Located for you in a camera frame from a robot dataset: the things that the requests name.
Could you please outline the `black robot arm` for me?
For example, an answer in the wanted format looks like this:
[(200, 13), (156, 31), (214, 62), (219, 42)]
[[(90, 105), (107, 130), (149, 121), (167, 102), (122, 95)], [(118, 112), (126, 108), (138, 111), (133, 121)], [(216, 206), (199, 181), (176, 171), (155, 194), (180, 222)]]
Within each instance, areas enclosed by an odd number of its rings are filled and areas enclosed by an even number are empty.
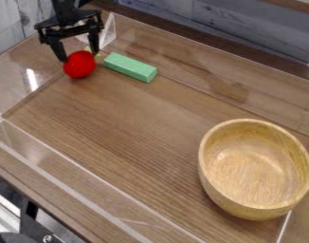
[(79, 9), (75, 0), (51, 0), (55, 15), (37, 23), (35, 30), (39, 33), (39, 40), (51, 46), (58, 59), (66, 63), (67, 53), (63, 39), (87, 34), (91, 44), (91, 53), (101, 50), (99, 34), (105, 29), (102, 11), (99, 9)]

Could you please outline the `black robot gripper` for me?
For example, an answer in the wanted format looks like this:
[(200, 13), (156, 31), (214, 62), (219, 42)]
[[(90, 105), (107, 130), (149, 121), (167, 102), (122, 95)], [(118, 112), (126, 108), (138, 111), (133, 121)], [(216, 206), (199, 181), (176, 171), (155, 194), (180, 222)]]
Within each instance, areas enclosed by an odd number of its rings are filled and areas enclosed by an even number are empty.
[(63, 63), (67, 61), (67, 54), (61, 40), (87, 33), (91, 51), (97, 55), (99, 52), (99, 33), (103, 28), (102, 11), (93, 9), (78, 9), (66, 19), (59, 20), (54, 16), (35, 25), (41, 42), (51, 46)]

